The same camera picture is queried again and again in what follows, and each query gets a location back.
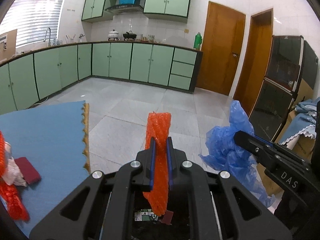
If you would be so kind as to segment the orange foam net strip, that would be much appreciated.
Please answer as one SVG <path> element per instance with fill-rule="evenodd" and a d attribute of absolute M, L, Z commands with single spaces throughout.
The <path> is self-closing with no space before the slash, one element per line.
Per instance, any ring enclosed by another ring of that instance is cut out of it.
<path fill-rule="evenodd" d="M 167 138 L 171 125 L 170 113 L 152 112 L 148 115 L 146 124 L 145 149 L 151 146 L 151 139 L 156 142 L 155 176 L 151 192 L 144 192 L 155 215 L 165 214 L 169 195 L 169 175 L 167 163 Z"/>

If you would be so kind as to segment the blue plastic bag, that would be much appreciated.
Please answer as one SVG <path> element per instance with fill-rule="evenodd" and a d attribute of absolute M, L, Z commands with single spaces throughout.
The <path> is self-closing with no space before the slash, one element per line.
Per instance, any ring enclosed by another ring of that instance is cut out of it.
<path fill-rule="evenodd" d="M 270 207 L 275 196 L 268 196 L 262 182 L 257 179 L 257 162 L 253 155 L 238 146 L 234 135 L 244 131 L 254 135 L 254 128 L 238 100 L 229 107 L 229 126 L 215 126 L 206 133 L 208 155 L 200 156 L 203 162 L 216 171 L 227 171 L 233 175 L 266 207 Z"/>

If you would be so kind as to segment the large orange foam net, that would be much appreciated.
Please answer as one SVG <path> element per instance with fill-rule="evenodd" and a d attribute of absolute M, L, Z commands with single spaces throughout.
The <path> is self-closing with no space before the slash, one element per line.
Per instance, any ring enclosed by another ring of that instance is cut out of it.
<path fill-rule="evenodd" d="M 19 193 L 15 185 L 8 185 L 2 176 L 5 173 L 5 141 L 1 134 L 1 197 L 7 205 L 7 212 L 13 220 L 29 220 L 29 214 L 19 198 Z"/>

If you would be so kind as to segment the green lower kitchen cabinets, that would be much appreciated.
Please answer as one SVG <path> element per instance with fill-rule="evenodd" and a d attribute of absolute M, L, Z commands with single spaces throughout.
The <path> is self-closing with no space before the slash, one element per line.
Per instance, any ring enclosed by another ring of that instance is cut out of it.
<path fill-rule="evenodd" d="M 203 53 L 129 41 L 66 44 L 1 63 L 1 114 L 23 110 L 88 77 L 193 93 Z"/>

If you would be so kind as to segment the cardboard box by fridge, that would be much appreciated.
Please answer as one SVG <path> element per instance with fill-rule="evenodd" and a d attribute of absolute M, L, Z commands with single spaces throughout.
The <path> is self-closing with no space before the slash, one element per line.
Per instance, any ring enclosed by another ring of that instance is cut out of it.
<path fill-rule="evenodd" d="M 305 101 L 307 99 L 312 98 L 313 89 L 309 86 L 309 84 L 302 79 L 300 83 L 300 88 L 298 91 L 297 102 Z M 281 130 L 280 135 L 276 138 L 276 143 L 280 142 L 281 137 L 284 135 L 286 129 L 289 127 L 291 121 L 297 115 L 294 107 L 292 107 L 292 111 L 289 113 L 285 126 Z M 297 155 L 310 160 L 312 156 L 312 150 L 314 147 L 315 141 L 310 137 L 305 137 L 304 135 L 298 136 L 296 139 L 293 139 L 289 142 L 289 149 L 293 150 Z M 261 164 L 257 165 L 257 171 L 263 183 L 263 186 L 266 189 L 267 195 L 272 196 L 277 195 L 282 191 L 280 186 L 278 186 L 275 182 L 273 182 L 268 176 L 265 174 L 265 167 Z"/>

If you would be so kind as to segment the blue cloth with lace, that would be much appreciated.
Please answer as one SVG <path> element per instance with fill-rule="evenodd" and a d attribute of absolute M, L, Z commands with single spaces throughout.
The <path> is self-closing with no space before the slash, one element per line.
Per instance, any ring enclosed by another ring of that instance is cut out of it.
<path fill-rule="evenodd" d="M 316 139 L 317 103 L 311 99 L 296 104 L 296 116 L 292 119 L 278 144 L 285 145 L 299 135 Z"/>

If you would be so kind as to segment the brown wooden door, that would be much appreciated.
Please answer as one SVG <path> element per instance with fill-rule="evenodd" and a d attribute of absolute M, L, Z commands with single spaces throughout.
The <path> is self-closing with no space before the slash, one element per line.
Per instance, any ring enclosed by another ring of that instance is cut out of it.
<path fill-rule="evenodd" d="M 273 35 L 273 9 L 251 16 L 247 48 L 233 96 L 250 115 L 258 99 L 268 67 Z"/>
<path fill-rule="evenodd" d="M 238 67 L 246 15 L 209 2 L 196 86 L 228 95 Z"/>

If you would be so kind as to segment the black refrigerator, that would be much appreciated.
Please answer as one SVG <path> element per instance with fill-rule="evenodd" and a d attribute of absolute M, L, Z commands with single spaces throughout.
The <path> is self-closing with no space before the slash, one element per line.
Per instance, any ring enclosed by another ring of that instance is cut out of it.
<path fill-rule="evenodd" d="M 273 36 L 263 83 L 250 113 L 255 135 L 275 141 L 291 107 L 312 97 L 319 59 L 303 36 Z"/>

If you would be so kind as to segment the blue table mat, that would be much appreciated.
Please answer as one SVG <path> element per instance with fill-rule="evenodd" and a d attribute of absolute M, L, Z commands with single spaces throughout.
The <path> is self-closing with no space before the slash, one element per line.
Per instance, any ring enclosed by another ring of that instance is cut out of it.
<path fill-rule="evenodd" d="M 1 132 L 12 156 L 27 158 L 41 176 L 38 183 L 19 188 L 30 219 L 16 225 L 26 236 L 89 175 L 83 108 L 84 101 L 77 101 L 1 115 Z"/>

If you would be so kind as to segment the green thermos bottle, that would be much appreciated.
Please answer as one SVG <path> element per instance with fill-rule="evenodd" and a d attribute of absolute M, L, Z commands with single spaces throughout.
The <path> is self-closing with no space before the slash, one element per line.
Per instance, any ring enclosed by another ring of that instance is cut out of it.
<path fill-rule="evenodd" d="M 197 34 L 195 35 L 195 40 L 194 40 L 194 46 L 193 46 L 193 48 L 196 49 L 196 50 L 200 50 L 201 44 L 202 44 L 202 36 L 201 36 L 200 33 L 197 33 Z"/>

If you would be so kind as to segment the black wok pan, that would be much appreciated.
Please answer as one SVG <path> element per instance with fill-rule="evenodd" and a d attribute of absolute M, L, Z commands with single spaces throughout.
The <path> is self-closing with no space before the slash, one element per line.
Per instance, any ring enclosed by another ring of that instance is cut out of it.
<path fill-rule="evenodd" d="M 137 35 L 134 34 L 132 31 L 126 31 L 123 33 L 124 41 L 134 41 L 136 39 Z"/>

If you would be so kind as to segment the white cooking pot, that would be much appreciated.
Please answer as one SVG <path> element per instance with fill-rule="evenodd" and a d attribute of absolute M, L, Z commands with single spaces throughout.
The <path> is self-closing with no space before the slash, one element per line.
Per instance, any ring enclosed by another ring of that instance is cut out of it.
<path fill-rule="evenodd" d="M 119 40 L 119 33 L 114 29 L 108 33 L 108 40 L 109 41 L 118 41 Z"/>

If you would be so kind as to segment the dark red sponge pad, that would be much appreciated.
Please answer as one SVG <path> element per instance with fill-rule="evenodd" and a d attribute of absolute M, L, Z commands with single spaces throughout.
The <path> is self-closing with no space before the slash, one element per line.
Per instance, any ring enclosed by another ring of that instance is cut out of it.
<path fill-rule="evenodd" d="M 15 159 L 15 163 L 19 167 L 20 172 L 28 185 L 33 185 L 41 180 L 39 172 L 26 157 Z"/>

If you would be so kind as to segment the black range hood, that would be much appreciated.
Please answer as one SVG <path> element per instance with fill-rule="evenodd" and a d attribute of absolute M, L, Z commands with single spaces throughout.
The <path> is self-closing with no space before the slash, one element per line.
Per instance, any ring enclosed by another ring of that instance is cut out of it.
<path fill-rule="evenodd" d="M 119 15 L 123 13 L 143 12 L 143 7 L 135 4 L 119 4 L 105 9 L 113 15 Z"/>

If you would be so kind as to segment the chrome sink faucet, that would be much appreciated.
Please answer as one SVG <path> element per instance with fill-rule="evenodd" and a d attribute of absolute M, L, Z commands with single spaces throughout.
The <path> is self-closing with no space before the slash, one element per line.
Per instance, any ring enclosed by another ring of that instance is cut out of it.
<path fill-rule="evenodd" d="M 51 28 L 48 27 L 44 36 L 43 41 L 48 43 L 48 47 L 51 46 Z"/>

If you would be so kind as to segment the brown cardboard box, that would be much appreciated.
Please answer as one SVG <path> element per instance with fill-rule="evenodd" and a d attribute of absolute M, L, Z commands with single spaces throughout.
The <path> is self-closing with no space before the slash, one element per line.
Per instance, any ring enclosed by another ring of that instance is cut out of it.
<path fill-rule="evenodd" d="M 16 54 L 17 29 L 1 34 L 0 61 L 1 63 Z"/>

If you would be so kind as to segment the white window blind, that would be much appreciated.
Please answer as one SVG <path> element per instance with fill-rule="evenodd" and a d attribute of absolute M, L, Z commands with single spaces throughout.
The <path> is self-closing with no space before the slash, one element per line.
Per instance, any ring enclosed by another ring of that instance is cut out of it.
<path fill-rule="evenodd" d="M 43 41 L 51 28 L 51 40 L 57 38 L 57 28 L 63 0 L 15 0 L 3 21 L 1 33 L 17 29 L 16 46 Z"/>

